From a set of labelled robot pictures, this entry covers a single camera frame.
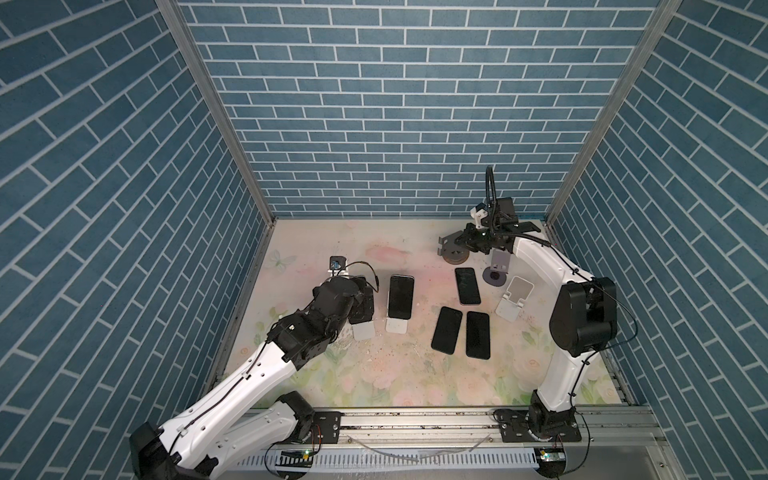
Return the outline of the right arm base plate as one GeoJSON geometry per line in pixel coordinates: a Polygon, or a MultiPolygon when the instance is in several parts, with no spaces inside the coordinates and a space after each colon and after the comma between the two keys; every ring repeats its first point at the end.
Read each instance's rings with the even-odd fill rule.
{"type": "Polygon", "coordinates": [[[500,408],[492,413],[504,443],[554,442],[578,443],[581,432],[573,409],[551,412],[530,408],[528,411],[500,408]]]}

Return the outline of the round black phone stand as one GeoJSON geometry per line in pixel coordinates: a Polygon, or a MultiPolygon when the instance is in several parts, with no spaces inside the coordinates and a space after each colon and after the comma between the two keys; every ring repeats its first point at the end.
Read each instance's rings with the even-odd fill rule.
{"type": "Polygon", "coordinates": [[[470,256],[470,251],[457,243],[461,232],[454,232],[448,236],[438,238],[438,255],[448,264],[461,265],[470,256]]]}

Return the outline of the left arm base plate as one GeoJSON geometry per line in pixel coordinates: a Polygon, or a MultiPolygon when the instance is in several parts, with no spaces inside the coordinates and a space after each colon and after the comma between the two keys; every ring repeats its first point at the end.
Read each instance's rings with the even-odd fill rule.
{"type": "Polygon", "coordinates": [[[315,446],[320,443],[323,445],[337,444],[342,417],[340,411],[316,411],[312,419],[305,417],[298,420],[289,433],[278,437],[276,440],[270,440],[267,445],[280,443],[315,446]]]}

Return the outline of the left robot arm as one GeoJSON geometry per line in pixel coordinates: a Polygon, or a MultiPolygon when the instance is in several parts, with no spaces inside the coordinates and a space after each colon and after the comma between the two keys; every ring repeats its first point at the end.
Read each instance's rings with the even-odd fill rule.
{"type": "Polygon", "coordinates": [[[315,411],[296,391],[259,415],[245,413],[335,342],[343,327],[368,321],[374,288],[362,276],[334,276],[314,288],[310,303],[276,321],[266,339],[208,394],[161,426],[130,436],[139,479],[217,479],[254,451],[309,437],[315,411]]]}

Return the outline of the grey round base phone stand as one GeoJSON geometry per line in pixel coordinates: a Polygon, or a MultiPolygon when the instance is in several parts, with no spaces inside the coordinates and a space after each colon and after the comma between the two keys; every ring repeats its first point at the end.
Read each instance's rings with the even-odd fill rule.
{"type": "Polygon", "coordinates": [[[492,249],[489,265],[482,274],[483,280],[494,287],[503,287],[508,278],[511,254],[505,250],[492,249]]]}

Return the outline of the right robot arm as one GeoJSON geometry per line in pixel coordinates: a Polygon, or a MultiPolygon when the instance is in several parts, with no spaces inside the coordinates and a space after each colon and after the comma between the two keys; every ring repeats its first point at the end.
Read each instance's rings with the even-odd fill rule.
{"type": "Polygon", "coordinates": [[[577,390],[592,358],[617,334],[616,287],[607,277],[589,277],[538,235],[530,222],[520,222],[510,198],[487,199],[471,210],[472,221],[454,244],[470,253],[506,251],[529,265],[558,296],[549,320],[557,349],[541,385],[531,395],[527,428],[549,440],[576,429],[577,390]]]}

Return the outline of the purple case phone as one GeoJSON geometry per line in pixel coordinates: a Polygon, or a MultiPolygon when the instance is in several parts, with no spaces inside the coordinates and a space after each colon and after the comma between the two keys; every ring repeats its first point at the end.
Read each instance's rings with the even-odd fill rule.
{"type": "Polygon", "coordinates": [[[461,305],[480,305],[481,295],[475,270],[471,267],[455,269],[458,298],[461,305]]]}

